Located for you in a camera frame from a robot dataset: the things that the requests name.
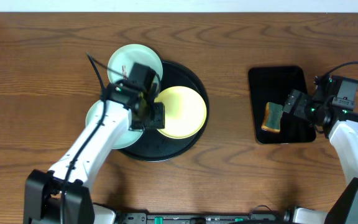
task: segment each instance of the wooden table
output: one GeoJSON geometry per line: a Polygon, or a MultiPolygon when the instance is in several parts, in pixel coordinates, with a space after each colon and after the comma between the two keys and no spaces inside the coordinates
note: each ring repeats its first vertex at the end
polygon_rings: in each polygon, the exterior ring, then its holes
{"type": "MultiPolygon", "coordinates": [[[[247,72],[299,65],[313,92],[315,75],[358,60],[358,14],[0,13],[0,223],[22,221],[27,176],[47,170],[84,128],[99,95],[85,52],[107,63],[131,43],[199,76],[209,122],[197,144],[170,161],[112,152],[96,179],[95,202],[168,213],[332,207],[346,186],[334,148],[323,136],[257,144],[247,72]]],[[[358,79],[358,65],[336,74],[358,79]]],[[[356,102],[358,111],[358,92],[356,102]]]]}

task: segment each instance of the black round tray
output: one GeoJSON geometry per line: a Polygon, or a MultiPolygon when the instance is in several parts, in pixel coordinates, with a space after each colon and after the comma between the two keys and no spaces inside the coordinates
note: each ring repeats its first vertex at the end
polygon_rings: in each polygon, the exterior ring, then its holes
{"type": "Polygon", "coordinates": [[[207,115],[203,127],[188,138],[172,139],[165,137],[157,130],[146,130],[133,145],[120,149],[123,154],[141,161],[165,161],[183,154],[199,140],[208,122],[209,101],[201,80],[191,70],[179,63],[162,61],[162,67],[161,91],[173,86],[186,86],[197,91],[204,99],[207,115]]]}

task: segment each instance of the white background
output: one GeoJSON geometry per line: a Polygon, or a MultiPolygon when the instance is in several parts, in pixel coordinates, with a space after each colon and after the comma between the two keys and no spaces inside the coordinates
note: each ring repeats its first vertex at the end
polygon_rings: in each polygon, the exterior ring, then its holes
{"type": "Polygon", "coordinates": [[[0,12],[358,12],[358,0],[0,0],[0,12]]]}

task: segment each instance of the sponge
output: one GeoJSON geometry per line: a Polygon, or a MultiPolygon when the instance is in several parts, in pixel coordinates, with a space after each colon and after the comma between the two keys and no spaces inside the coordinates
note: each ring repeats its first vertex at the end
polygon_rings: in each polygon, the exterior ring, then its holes
{"type": "Polygon", "coordinates": [[[262,130],[269,131],[271,133],[280,132],[280,120],[283,115],[283,106],[272,102],[266,104],[265,118],[262,123],[262,130]]]}

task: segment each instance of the wood surface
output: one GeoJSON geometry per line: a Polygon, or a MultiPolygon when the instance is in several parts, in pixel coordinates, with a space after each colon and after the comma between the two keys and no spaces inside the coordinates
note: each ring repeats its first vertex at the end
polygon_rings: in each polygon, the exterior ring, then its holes
{"type": "MultiPolygon", "coordinates": [[[[315,75],[358,60],[358,14],[0,13],[0,223],[22,221],[27,176],[61,158],[98,100],[85,52],[107,63],[132,43],[193,70],[208,91],[210,117],[197,144],[172,160],[112,152],[94,202],[153,213],[332,207],[346,186],[334,148],[321,135],[256,143],[247,72],[298,65],[312,93],[315,75]]],[[[358,65],[335,74],[358,79],[358,65]]],[[[356,102],[358,111],[358,92],[356,102]]]]}

